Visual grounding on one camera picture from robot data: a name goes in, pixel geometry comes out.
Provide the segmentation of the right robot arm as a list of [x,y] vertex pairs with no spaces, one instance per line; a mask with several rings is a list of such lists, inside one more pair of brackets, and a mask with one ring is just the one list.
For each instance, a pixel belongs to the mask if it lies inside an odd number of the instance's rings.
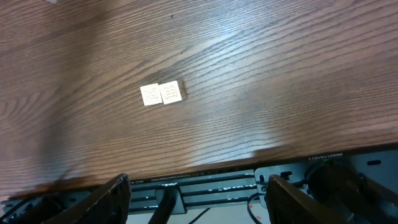
[[347,161],[259,168],[248,174],[204,175],[133,185],[126,174],[86,197],[45,197],[45,223],[125,223],[152,211],[152,223],[189,209],[258,200],[272,223],[396,223],[397,194]]

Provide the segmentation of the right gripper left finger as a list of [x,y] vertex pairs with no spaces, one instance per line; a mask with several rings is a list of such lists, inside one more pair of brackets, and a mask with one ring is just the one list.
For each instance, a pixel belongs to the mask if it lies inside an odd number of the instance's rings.
[[119,174],[80,203],[44,221],[44,224],[125,224],[129,213],[129,176]]

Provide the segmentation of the white B block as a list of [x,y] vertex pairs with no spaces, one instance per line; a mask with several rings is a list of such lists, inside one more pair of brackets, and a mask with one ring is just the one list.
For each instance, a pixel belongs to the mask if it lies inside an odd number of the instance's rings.
[[160,84],[159,89],[165,105],[176,103],[186,98],[185,87],[181,80]]

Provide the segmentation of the white patterned block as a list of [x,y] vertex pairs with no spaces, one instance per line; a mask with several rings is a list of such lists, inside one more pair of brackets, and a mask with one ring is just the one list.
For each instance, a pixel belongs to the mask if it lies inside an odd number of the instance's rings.
[[144,106],[156,105],[162,103],[160,88],[158,83],[140,87]]

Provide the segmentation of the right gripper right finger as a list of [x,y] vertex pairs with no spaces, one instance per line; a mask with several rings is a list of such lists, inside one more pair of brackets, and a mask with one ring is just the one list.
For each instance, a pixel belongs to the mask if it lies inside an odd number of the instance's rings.
[[278,175],[270,175],[266,205],[271,223],[339,224],[345,219]]

